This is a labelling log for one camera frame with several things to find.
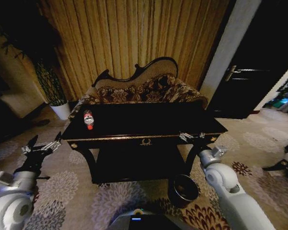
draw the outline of door handle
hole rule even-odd
[[[242,73],[242,72],[265,72],[265,71],[267,71],[267,70],[263,70],[263,69],[238,69],[238,70],[236,70],[236,67],[237,67],[237,66],[232,66],[232,67],[230,68],[230,71],[229,71],[228,75],[226,76],[225,81],[229,81],[233,73]]]
[[[225,81],[229,81],[233,73],[241,73],[241,69],[235,71],[236,67],[237,66],[232,66],[230,68],[230,71],[229,71],[228,75],[226,76]]]

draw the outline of black trash bin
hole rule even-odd
[[[168,197],[174,206],[185,208],[198,197],[198,187],[189,176],[179,174],[168,180]]]

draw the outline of doorway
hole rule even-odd
[[[288,0],[263,0],[208,110],[246,118],[288,69]]]

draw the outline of drawer handle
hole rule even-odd
[[[151,139],[150,138],[148,138],[147,139],[147,142],[145,142],[145,138],[143,138],[142,139],[142,143],[140,144],[140,145],[152,145],[152,143],[151,143]]]

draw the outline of black table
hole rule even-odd
[[[85,109],[93,113],[93,130],[84,124]],[[62,138],[85,157],[99,184],[189,174],[195,156],[182,159],[180,132],[203,132],[209,144],[226,131],[199,102],[94,104],[82,106]],[[97,161],[89,149],[100,149]]]

